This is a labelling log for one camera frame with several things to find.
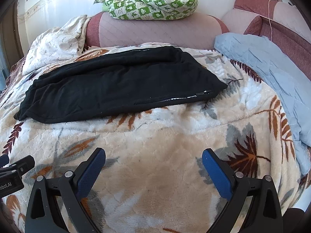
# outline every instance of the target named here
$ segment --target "zipper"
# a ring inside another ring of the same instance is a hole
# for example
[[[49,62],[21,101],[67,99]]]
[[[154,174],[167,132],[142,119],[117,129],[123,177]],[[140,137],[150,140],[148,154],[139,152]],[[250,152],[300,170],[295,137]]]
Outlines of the zipper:
[[[211,92],[212,92],[211,90],[205,90],[203,92],[195,93],[194,95],[187,96],[187,97],[165,98],[165,99],[161,99],[161,100],[157,100],[157,101],[153,101],[152,99],[150,99],[149,101],[135,103],[135,104],[162,103],[162,102],[172,101],[172,100],[189,99],[189,98],[194,98],[194,97],[202,96],[202,95],[205,95],[205,94],[209,94]]]

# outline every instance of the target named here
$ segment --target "white cord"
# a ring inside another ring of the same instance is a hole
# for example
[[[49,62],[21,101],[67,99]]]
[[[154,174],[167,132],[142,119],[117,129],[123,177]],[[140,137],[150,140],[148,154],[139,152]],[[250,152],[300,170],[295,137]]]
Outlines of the white cord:
[[[271,26],[271,21],[270,21],[270,1],[268,2],[268,18],[269,18],[269,24],[270,24],[270,28],[271,28],[271,41],[272,41],[272,26]]]

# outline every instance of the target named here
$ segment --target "dark red fern print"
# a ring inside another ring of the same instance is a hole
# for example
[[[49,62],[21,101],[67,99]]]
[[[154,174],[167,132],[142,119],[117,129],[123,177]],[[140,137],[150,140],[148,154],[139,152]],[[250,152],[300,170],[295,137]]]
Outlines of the dark red fern print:
[[[0,108],[2,108],[2,106],[3,106],[4,104],[7,103],[7,100],[11,97],[12,94],[13,94],[13,92],[9,94],[9,96],[8,96],[7,99],[4,101],[4,103],[2,103],[2,105],[0,106]]]
[[[18,138],[18,134],[21,131],[21,126],[24,122],[18,123],[14,126],[13,131],[11,132],[11,135],[9,137],[9,140],[7,141],[7,144],[3,147],[5,150],[2,152],[4,154],[9,154],[9,152],[12,152],[12,146],[15,143],[16,138]]]
[[[248,65],[241,63],[239,61],[236,61],[236,60],[231,60],[231,59],[230,59],[230,62],[234,66],[238,65],[241,69],[243,69],[247,73],[249,77],[253,78],[254,81],[257,81],[259,83],[263,81],[263,79],[260,78],[260,76],[253,69],[251,69]]]

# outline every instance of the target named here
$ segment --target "zippered pocket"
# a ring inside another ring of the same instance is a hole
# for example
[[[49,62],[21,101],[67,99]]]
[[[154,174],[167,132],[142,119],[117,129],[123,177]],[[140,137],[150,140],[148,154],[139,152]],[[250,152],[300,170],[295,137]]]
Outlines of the zippered pocket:
[[[138,105],[138,104],[149,104],[149,103],[162,103],[162,102],[168,102],[168,101],[173,101],[173,100],[189,99],[189,98],[194,98],[194,97],[206,95],[206,94],[209,94],[211,92],[212,92],[211,90],[205,90],[205,91],[200,92],[200,93],[195,93],[193,95],[183,96],[183,97],[165,97],[165,98],[157,97],[157,98],[148,99],[148,100],[143,101],[143,102],[137,102],[134,104]]]

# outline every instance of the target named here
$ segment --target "zipper pull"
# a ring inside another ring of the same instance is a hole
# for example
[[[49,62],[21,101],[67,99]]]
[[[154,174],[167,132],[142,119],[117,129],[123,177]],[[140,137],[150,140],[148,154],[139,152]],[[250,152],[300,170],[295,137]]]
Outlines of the zipper pull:
[[[201,96],[201,95],[205,95],[205,94],[209,94],[211,93],[212,91],[211,90],[205,90],[204,92],[201,92],[201,93],[195,93],[196,96]]]

